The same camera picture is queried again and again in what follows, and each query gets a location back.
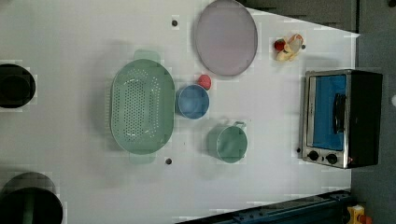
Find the black container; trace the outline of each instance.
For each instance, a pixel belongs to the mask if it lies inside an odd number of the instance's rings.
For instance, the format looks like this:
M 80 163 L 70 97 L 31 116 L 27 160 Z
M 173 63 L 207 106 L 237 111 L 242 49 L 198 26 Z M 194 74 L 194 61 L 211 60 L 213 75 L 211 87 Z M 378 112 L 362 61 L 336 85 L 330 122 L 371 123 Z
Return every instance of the black container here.
M 55 186 L 45 175 L 17 175 L 2 190 L 2 224 L 61 224 L 63 216 L 64 210 L 55 195 Z
M 18 108 L 35 95 L 35 79 L 16 64 L 0 64 L 0 106 Z

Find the green mug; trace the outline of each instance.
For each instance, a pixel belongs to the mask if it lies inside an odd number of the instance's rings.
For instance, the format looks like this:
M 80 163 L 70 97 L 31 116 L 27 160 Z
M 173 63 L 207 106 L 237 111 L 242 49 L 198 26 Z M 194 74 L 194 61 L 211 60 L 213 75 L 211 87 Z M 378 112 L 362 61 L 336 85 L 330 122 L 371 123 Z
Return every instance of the green mug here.
M 248 149 L 244 132 L 246 123 L 237 121 L 233 126 L 220 126 L 211 130 L 207 137 L 209 154 L 228 163 L 240 161 Z

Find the white table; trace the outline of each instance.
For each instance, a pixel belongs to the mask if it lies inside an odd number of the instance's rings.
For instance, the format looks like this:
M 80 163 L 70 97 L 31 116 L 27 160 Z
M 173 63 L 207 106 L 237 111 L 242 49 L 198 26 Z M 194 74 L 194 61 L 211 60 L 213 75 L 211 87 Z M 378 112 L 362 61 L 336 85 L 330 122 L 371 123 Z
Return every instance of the white table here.
M 115 144 L 108 113 L 116 72 L 136 49 L 155 49 L 177 88 L 207 73 L 191 28 L 209 2 L 2 1 L 1 63 L 29 67 L 37 95 L 20 112 L 1 110 L 1 186 L 25 171 L 48 175 L 64 223 L 94 224 L 173 223 L 350 188 L 350 171 L 304 162 L 295 149 L 305 71 L 353 68 L 356 36 L 256 10 L 257 57 L 241 76 L 213 78 L 207 116 L 176 116 L 170 142 L 146 164 Z M 272 43 L 295 32 L 306 50 L 295 62 L 274 61 Z M 205 135 L 235 120 L 247 123 L 247 155 L 223 164 L 206 155 Z

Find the round plate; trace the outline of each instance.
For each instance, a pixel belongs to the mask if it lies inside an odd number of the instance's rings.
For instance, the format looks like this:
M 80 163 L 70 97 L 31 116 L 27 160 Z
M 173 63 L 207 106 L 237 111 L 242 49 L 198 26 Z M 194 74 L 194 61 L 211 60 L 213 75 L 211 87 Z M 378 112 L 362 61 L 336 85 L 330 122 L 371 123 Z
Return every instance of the round plate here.
M 241 4 L 218 0 L 202 13 L 195 44 L 207 69 L 217 75 L 235 76 L 253 62 L 257 38 L 256 24 Z

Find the small blue bowl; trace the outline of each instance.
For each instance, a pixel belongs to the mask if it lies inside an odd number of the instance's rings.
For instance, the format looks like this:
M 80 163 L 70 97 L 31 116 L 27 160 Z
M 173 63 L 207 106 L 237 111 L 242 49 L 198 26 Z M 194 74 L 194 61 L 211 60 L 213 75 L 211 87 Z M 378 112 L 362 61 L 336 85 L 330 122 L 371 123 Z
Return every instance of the small blue bowl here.
M 176 111 L 188 119 L 200 119 L 209 108 L 209 96 L 199 85 L 190 85 L 177 92 Z

